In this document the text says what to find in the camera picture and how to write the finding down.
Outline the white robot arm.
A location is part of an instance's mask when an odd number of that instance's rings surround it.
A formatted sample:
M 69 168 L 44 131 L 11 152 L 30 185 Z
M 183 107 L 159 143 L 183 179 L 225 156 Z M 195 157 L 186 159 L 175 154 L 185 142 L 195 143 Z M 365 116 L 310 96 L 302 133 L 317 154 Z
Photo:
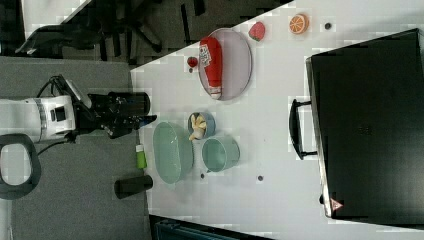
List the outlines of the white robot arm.
M 157 117 L 151 115 L 144 93 L 90 94 L 83 104 L 69 96 L 1 101 L 1 133 L 24 134 L 33 142 L 66 139 L 103 130 L 116 139 L 138 130 Z

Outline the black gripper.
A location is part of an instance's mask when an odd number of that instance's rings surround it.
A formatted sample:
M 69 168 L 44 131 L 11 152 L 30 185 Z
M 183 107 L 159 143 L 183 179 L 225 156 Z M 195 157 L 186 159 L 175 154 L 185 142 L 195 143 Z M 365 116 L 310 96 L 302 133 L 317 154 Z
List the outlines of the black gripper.
M 76 112 L 77 135 L 104 130 L 110 139 L 116 139 L 157 119 L 156 115 L 149 115 L 151 101 L 145 92 L 109 92 L 88 97 L 92 107 Z

